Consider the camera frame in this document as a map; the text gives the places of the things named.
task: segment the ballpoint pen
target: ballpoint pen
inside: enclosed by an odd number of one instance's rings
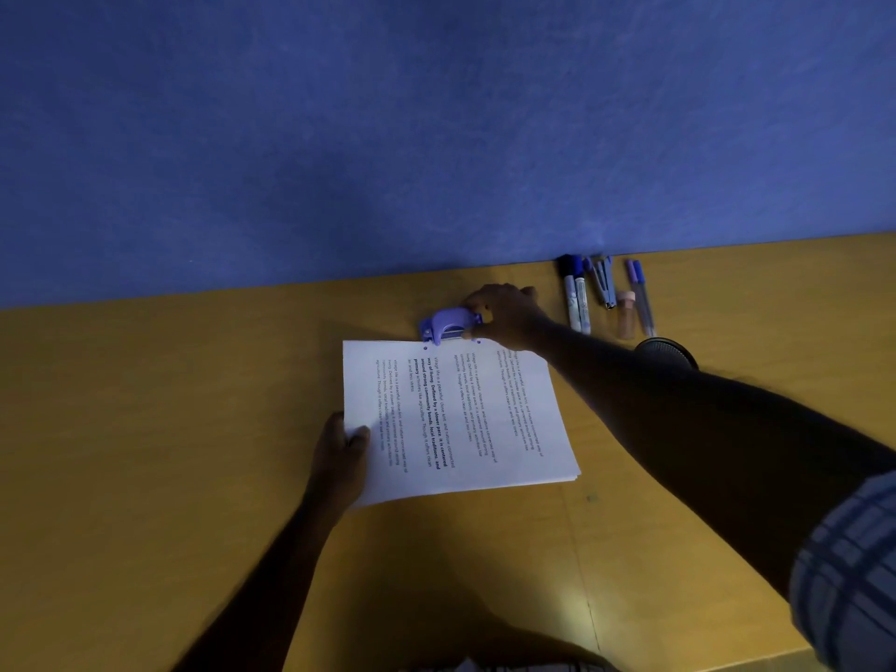
[[[651,303],[647,299],[647,283],[644,281],[644,270],[641,268],[641,262],[637,259],[627,259],[625,268],[628,271],[628,281],[636,293],[634,305],[638,310],[638,316],[641,317],[641,326],[644,328],[644,334],[648,337],[656,337],[657,329],[653,324]]]

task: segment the blue wall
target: blue wall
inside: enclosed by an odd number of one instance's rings
[[[896,228],[896,0],[0,0],[0,306]]]

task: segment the yellow table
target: yellow table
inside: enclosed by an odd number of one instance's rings
[[[896,235],[641,258],[659,333],[704,369],[896,443]],[[301,496],[342,405],[342,339],[415,338],[489,281],[535,285],[565,316],[549,263],[0,313],[0,668],[169,665]],[[805,646],[786,604],[554,386],[579,480],[353,513],[287,668],[395,669],[516,645],[512,628],[637,670]]]

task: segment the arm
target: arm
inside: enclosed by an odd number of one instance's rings
[[[551,321],[532,288],[489,285],[466,305],[474,330],[534,351],[560,372],[626,451],[787,598],[801,544],[896,452],[793,400],[658,364]]]
[[[317,558],[342,513],[364,489],[369,439],[366,428],[347,439],[342,413],[330,417],[301,505],[175,672],[283,668]]]

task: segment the white paper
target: white paper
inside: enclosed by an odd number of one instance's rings
[[[345,341],[342,363],[346,431],[371,430],[358,506],[580,473],[535,354],[487,339]]]

